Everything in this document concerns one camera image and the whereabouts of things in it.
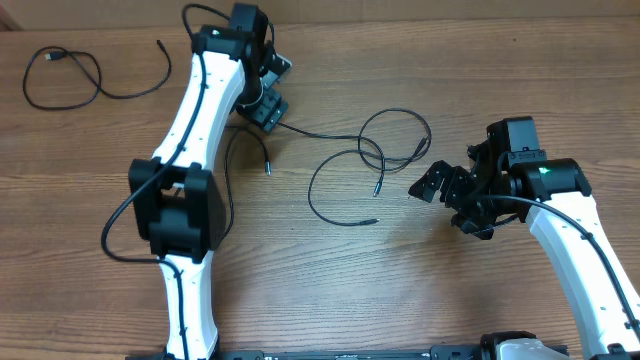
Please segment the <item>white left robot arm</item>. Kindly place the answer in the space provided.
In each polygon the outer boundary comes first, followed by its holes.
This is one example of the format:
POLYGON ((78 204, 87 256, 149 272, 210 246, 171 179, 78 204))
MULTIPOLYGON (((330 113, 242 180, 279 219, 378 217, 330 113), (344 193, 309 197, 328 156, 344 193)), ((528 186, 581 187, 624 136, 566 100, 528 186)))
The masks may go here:
POLYGON ((213 169, 231 113, 270 132, 288 109, 274 85, 292 64, 266 37, 272 30, 258 6, 237 3, 227 26, 191 32, 190 79, 169 133, 150 159, 129 168, 138 232, 165 282, 169 337, 161 359, 215 354, 212 262, 226 210, 213 169))

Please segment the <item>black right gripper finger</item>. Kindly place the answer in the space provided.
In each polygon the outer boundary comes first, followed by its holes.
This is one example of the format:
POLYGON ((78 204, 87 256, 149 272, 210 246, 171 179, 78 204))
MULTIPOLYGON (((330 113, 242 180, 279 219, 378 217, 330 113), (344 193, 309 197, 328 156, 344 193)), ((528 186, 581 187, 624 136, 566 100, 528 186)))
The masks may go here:
POLYGON ((452 169, 453 167, 443 160, 434 162, 424 175, 410 186, 408 194, 431 203, 435 193, 441 189, 445 178, 451 174, 452 169))
POLYGON ((491 240, 494 235, 493 223, 483 217, 466 217, 457 213, 452 216, 450 223, 464 234, 473 235, 480 240, 491 240))

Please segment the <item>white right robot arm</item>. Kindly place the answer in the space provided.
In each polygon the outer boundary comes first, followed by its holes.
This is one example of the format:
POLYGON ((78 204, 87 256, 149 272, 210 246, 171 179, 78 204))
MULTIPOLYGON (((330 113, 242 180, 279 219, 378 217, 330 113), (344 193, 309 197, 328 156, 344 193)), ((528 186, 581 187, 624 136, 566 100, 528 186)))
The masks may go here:
POLYGON ((586 359, 639 356, 639 295, 599 219, 584 172, 550 160, 530 117, 489 125, 467 149, 471 169, 437 161, 408 190, 454 210, 452 226, 481 240, 518 220, 538 241, 572 310, 586 359))

